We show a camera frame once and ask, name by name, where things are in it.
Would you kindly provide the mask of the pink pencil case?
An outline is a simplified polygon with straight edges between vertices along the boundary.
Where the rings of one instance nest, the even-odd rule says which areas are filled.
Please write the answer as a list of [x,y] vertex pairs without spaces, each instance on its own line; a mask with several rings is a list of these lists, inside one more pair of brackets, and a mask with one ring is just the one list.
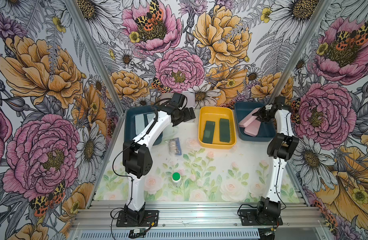
[[261,122],[259,120],[253,120],[245,129],[244,133],[251,137],[256,137],[259,133]]
[[260,108],[255,108],[252,110],[246,117],[244,117],[239,123],[240,128],[246,128],[249,126],[256,126],[259,127],[261,125],[261,121],[258,120],[255,113],[257,113]]

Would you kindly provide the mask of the silver metal first-aid case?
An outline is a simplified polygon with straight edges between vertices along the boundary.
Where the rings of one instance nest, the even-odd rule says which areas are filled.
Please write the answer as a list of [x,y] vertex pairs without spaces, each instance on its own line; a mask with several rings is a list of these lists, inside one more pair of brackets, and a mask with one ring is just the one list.
[[[184,108],[193,108],[195,110],[195,94],[194,93],[180,93],[186,96],[186,101],[184,102],[184,106],[180,109]],[[173,93],[163,94],[162,101],[159,103],[158,110],[167,113],[171,116],[171,113],[175,109],[173,104],[171,104],[170,100],[173,96]]]

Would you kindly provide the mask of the light blue pencil case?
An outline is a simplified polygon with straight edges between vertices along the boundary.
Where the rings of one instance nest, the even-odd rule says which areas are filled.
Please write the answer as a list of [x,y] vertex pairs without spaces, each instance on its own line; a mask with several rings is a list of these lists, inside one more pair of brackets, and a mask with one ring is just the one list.
[[155,118],[155,113],[148,113],[147,114],[147,125],[149,124],[149,123],[151,123],[151,122],[153,122],[154,121],[154,118]]
[[135,115],[135,133],[139,135],[145,129],[144,114]]

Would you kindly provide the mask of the dark green pencil case slanted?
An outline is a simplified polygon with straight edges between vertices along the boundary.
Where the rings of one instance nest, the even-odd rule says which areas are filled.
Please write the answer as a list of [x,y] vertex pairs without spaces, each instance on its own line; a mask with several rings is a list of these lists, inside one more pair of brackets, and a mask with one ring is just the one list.
[[202,138],[203,143],[206,143],[206,144],[213,143],[214,129],[215,129],[215,122],[206,121],[205,128],[203,131],[203,138]]

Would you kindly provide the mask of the dark green pencil case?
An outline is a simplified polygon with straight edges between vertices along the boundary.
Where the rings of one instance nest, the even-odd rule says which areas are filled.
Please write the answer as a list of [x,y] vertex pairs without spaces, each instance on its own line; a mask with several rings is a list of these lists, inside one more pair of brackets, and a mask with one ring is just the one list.
[[219,120],[219,140],[223,143],[230,142],[230,122],[229,119]]

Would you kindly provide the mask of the yellow storage tray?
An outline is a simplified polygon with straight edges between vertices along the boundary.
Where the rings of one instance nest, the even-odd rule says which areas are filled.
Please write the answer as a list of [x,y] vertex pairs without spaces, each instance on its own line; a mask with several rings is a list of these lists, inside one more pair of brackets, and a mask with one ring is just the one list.
[[[219,140],[219,120],[229,119],[230,122],[230,142],[223,143]],[[215,122],[214,137],[212,144],[202,142],[203,131],[206,121]],[[203,147],[214,149],[230,149],[237,142],[236,129],[234,123],[234,115],[231,109],[223,107],[206,106],[200,109],[198,115],[198,140]]]

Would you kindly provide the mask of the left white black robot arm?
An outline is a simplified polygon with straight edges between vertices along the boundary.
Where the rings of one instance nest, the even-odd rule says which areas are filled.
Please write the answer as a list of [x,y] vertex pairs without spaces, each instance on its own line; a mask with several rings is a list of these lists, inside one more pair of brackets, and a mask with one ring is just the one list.
[[155,108],[153,120],[145,129],[131,141],[123,144],[123,166],[129,177],[130,192],[124,206],[124,215],[127,220],[137,225],[144,221],[145,197],[144,184],[147,174],[153,166],[150,148],[165,128],[177,126],[180,123],[195,119],[193,108],[184,108],[179,104],[165,103]]

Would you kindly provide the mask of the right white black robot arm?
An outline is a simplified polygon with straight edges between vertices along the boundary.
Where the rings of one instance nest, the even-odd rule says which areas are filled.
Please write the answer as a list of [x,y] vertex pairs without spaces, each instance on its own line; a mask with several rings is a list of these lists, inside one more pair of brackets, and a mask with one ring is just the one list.
[[287,161],[291,159],[299,144],[299,139],[292,131],[291,112],[285,97],[277,96],[272,104],[260,108],[255,113],[261,122],[275,119],[277,126],[277,133],[267,148],[267,154],[272,157],[273,163],[269,187],[256,207],[256,221],[260,225],[277,224],[282,207],[285,207],[280,197],[281,181]]

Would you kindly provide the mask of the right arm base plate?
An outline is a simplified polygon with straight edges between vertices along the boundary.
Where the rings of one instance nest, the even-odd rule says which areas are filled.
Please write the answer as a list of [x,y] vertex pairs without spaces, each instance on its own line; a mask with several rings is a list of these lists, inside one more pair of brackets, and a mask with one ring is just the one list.
[[282,226],[281,216],[275,216],[268,211],[260,213],[254,209],[242,209],[237,211],[243,226]]

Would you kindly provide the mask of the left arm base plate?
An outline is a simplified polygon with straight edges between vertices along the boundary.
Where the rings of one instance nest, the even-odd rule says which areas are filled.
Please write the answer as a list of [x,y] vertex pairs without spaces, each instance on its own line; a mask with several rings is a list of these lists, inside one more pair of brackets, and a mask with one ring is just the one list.
[[144,210],[137,213],[121,210],[117,217],[116,227],[157,227],[159,213],[158,210]]

